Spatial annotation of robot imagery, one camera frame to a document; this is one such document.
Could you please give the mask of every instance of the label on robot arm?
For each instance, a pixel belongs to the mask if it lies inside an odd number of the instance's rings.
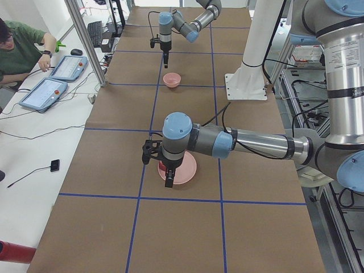
[[[360,67],[364,59],[363,39],[353,40],[325,49],[325,64],[328,73]]]

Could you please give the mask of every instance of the black connector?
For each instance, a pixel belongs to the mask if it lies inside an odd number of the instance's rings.
[[[51,161],[51,172],[59,171],[59,159]]]

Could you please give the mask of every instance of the black hair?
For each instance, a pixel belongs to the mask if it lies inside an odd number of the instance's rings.
[[[0,42],[5,42],[10,35],[9,27],[6,23],[0,18]]]

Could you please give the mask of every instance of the red cylinder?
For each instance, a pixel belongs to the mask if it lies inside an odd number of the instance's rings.
[[[30,263],[36,249],[0,241],[0,260],[13,263]]]

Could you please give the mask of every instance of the wristwatch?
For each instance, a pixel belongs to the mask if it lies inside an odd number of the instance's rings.
[[[49,55],[49,57],[50,57],[50,58],[52,57],[52,52],[51,52],[51,51],[49,51],[49,50],[45,50],[45,51],[43,51],[43,54],[47,54],[47,55]]]

